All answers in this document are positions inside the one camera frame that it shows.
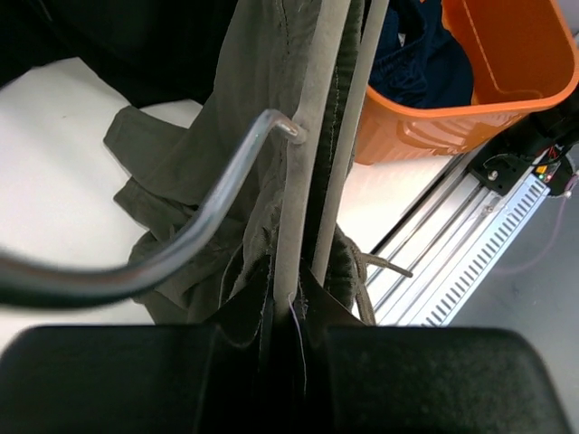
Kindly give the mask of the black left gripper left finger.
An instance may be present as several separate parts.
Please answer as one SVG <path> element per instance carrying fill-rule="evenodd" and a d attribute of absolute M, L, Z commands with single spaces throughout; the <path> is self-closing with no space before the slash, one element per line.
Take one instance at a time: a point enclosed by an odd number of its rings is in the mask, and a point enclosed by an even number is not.
<path fill-rule="evenodd" d="M 1 358 L 1 430 L 272 433 L 258 376 L 269 265 L 209 323 L 22 332 Z"/>

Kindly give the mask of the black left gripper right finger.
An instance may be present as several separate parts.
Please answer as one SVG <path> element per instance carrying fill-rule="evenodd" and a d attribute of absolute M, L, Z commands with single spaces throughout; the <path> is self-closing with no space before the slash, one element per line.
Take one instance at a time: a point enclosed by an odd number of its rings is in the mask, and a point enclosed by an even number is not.
<path fill-rule="evenodd" d="M 307 268 L 296 299 L 306 347 L 299 433 L 567 433 L 535 348 L 497 328 L 370 326 Z"/>

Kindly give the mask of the olive green shorts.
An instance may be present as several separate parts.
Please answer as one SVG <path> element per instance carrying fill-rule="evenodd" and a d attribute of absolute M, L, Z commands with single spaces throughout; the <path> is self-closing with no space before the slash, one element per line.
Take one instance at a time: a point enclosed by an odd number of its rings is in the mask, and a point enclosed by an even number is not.
<path fill-rule="evenodd" d="M 132 260 L 170 241 L 198 214 L 211 186 L 229 163 L 242 133 L 265 109 L 321 123 L 303 225 L 280 229 L 282 214 L 298 200 L 284 199 L 286 141 L 269 138 L 216 234 L 185 267 L 136 302 L 158 324 L 200 323 L 239 292 L 257 262 L 294 245 L 324 279 L 333 298 L 351 308 L 365 293 L 359 248 L 337 226 L 339 164 L 353 161 L 358 116 L 350 106 L 367 4 L 351 3 L 323 108 L 313 108 L 303 86 L 308 63 L 324 55 L 311 42 L 319 1 L 242 1 L 220 52 L 214 90 L 189 128 L 126 107 L 114 117 L 105 145 L 129 171 L 116 203 L 146 228 Z"/>

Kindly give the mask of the grey hanger with metal hook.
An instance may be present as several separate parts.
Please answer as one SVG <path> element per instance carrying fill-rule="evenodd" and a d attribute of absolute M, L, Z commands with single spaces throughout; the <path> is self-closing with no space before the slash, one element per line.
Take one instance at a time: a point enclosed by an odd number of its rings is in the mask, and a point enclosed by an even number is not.
<path fill-rule="evenodd" d="M 315 49 L 323 49 L 325 53 L 309 61 L 303 83 L 304 88 L 311 93 L 314 109 L 323 108 L 322 87 L 334 70 L 348 9 L 354 1 L 319 2 L 321 8 L 311 45 Z M 367 9 L 360 40 L 361 50 L 351 81 L 350 100 L 350 106 L 358 119 L 363 105 L 365 82 L 379 39 L 378 16 L 388 6 L 386 1 L 364 2 Z M 173 239 L 163 243 L 144 259 L 132 260 L 130 253 L 128 262 L 119 267 L 80 269 L 42 263 L 21 254 L 3 251 L 2 303 L 44 309 L 95 307 L 127 298 L 136 300 L 136 297 L 151 291 L 182 270 L 216 234 L 266 141 L 274 136 L 283 138 L 287 144 L 288 181 L 282 196 L 284 199 L 298 200 L 293 213 L 281 215 L 280 229 L 287 231 L 293 225 L 303 225 L 320 126 L 319 120 L 304 124 L 296 115 L 287 115 L 275 108 L 266 108 L 255 116 L 243 131 L 229 163 L 202 200 L 197 216 L 186 223 Z M 351 145 L 353 152 L 357 127 L 358 120 Z M 337 166 L 336 173 L 342 179 L 343 186 L 352 163 Z M 299 268 L 308 265 L 301 252 L 301 246 L 294 245 L 286 252 L 276 252 L 262 258 L 270 259 L 268 286 L 272 288 L 279 306 L 286 306 L 296 296 Z"/>

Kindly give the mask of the navy blue shorts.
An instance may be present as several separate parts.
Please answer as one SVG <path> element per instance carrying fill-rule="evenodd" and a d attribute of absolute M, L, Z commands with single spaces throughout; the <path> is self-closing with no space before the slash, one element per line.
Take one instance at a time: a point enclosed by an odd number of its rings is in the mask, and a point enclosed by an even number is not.
<path fill-rule="evenodd" d="M 442 21 L 440 1 L 391 1 L 384 17 L 369 86 L 413 109 L 468 106 L 474 90 L 470 60 Z"/>

